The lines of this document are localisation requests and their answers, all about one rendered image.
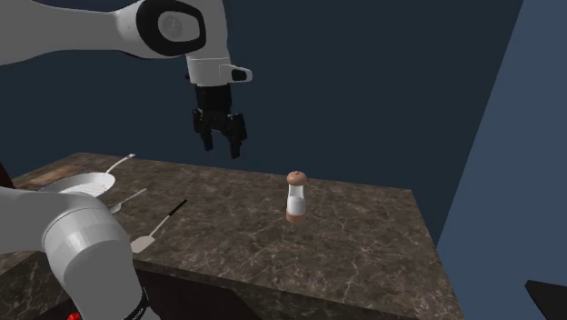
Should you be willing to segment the salt grinder with brown cap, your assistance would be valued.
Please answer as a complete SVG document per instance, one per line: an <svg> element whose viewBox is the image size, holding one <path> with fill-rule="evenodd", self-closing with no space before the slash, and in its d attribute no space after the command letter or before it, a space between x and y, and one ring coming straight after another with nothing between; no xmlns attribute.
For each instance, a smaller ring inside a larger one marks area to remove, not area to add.
<svg viewBox="0 0 567 320"><path fill-rule="evenodd" d="M286 203L286 219L293 224L301 223L305 220L305 198L304 187L308 183L305 173L293 171L287 177L288 195Z"/></svg>

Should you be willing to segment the white grill pan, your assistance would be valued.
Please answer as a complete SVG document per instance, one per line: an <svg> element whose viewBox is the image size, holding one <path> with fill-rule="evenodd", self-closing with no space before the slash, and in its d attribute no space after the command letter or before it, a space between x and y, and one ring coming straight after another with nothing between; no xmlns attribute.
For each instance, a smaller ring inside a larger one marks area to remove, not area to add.
<svg viewBox="0 0 567 320"><path fill-rule="evenodd" d="M124 161L135 157L129 154L111 165L105 172L92 172L72 175L40 189L41 192L61 194L85 194L98 197L111 189L116 181L111 172Z"/></svg>

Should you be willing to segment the black-handled silver spatula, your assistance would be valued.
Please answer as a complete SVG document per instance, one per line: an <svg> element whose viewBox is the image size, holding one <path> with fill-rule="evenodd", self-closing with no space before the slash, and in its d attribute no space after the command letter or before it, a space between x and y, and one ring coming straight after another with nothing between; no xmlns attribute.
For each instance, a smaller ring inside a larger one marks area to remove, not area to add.
<svg viewBox="0 0 567 320"><path fill-rule="evenodd" d="M187 203L187 200L184 199L181 201L174 209L172 209L163 219L162 221L152 230L149 235L143 235L137 237L131 243L131 250L134 254L142 253L147 247L149 247L155 241L155 234L157 231L163 226L163 224L173 216L180 208L182 208Z"/></svg>

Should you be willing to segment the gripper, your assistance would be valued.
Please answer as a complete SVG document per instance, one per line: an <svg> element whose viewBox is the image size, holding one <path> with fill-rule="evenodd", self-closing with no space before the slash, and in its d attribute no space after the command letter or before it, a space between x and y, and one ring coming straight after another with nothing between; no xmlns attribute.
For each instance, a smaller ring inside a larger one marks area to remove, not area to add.
<svg viewBox="0 0 567 320"><path fill-rule="evenodd" d="M197 99L197 108L193 111L194 131L203 140L204 150L214 149L211 130L226 131L231 157L238 158L247 132L244 116L232 112L231 87L196 85L194 89Z"/></svg>

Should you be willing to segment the silver spoon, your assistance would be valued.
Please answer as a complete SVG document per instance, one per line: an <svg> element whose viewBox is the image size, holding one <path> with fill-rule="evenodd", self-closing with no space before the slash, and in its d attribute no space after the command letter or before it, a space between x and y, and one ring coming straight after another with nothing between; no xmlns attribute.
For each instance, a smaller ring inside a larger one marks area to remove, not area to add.
<svg viewBox="0 0 567 320"><path fill-rule="evenodd" d="M110 212L111 214L115 214L115 213L119 212L119 211L121 210L121 208L122 208L122 206L123 206L124 203L126 203L126 202L128 202L129 200L132 200L132 199L134 199L135 197L137 197L137 196L143 194L145 191L146 191L146 188L143 188L143 189L137 191L136 193L134 193L133 195L128 196L128 197L127 197L126 199L124 199L123 201L121 201L121 202L117 203L116 205L112 206L112 207L109 209L109 212Z"/></svg>

